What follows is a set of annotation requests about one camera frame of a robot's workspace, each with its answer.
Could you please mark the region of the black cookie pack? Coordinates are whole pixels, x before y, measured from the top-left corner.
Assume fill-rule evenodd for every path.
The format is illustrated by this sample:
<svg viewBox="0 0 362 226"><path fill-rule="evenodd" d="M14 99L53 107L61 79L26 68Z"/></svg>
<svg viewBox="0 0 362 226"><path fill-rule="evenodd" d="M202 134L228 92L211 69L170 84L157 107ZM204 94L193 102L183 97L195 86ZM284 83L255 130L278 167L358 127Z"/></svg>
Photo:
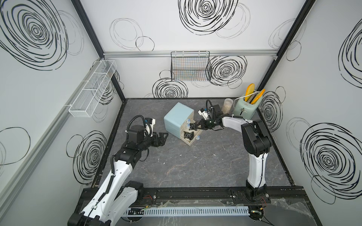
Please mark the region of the black cookie pack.
<svg viewBox="0 0 362 226"><path fill-rule="evenodd" d="M184 138L189 141L192 141L194 138L194 132L184 132Z"/></svg>
<svg viewBox="0 0 362 226"><path fill-rule="evenodd" d="M190 123L189 124L189 130L190 131L197 131L197 125L195 123Z"/></svg>

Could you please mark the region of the cream bottom drawer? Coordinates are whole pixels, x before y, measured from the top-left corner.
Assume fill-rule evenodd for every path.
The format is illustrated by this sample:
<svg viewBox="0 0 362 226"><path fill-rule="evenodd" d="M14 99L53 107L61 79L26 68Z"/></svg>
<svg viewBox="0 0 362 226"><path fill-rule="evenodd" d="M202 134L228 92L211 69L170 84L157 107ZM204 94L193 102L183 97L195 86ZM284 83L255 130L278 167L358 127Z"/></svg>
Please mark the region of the cream bottom drawer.
<svg viewBox="0 0 362 226"><path fill-rule="evenodd" d="M191 125L194 123L194 120L187 119L180 130L180 139L189 146L198 140L197 137L200 137L200 134L202 133L202 130L200 129L197 131L192 130Z"/></svg>

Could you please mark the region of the light blue drawer cabinet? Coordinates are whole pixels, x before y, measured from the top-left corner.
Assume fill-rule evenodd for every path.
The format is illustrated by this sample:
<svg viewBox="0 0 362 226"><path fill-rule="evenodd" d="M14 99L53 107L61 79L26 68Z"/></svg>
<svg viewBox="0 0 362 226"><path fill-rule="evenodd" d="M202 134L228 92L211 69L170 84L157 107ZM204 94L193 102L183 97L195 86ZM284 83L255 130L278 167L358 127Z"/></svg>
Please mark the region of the light blue drawer cabinet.
<svg viewBox="0 0 362 226"><path fill-rule="evenodd" d="M188 119L193 119L194 110L178 102L165 116L164 123L166 131L180 138L182 129L186 126Z"/></svg>

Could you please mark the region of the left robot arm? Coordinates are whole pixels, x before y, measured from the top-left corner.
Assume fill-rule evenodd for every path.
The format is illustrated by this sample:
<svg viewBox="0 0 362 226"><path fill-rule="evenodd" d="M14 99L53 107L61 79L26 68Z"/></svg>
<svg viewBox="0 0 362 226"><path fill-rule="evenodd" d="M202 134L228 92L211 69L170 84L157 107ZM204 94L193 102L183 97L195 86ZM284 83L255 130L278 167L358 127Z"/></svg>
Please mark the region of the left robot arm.
<svg viewBox="0 0 362 226"><path fill-rule="evenodd" d="M129 177L142 152L150 147L164 146L168 133L153 130L155 119L137 115L126 128L126 140L121 149L110 158L111 170L95 196L80 213L73 213L69 226L114 226L128 208L139 200L143 184L131 181Z"/></svg>

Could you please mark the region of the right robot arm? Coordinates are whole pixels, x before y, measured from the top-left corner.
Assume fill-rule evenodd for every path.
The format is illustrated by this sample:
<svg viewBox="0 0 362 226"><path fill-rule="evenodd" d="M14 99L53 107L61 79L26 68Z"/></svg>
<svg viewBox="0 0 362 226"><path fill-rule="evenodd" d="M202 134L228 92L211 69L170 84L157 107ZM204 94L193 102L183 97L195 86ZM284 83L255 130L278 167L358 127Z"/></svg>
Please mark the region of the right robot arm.
<svg viewBox="0 0 362 226"><path fill-rule="evenodd" d="M190 130L213 130L215 127L230 128L242 135L245 150L249 156L249 173L246 181L245 196L250 202L256 202L266 195L266 160L272 146L268 129L262 120L247 120L240 115L223 113L219 105L206 101L206 107L198 111L202 116L190 124Z"/></svg>

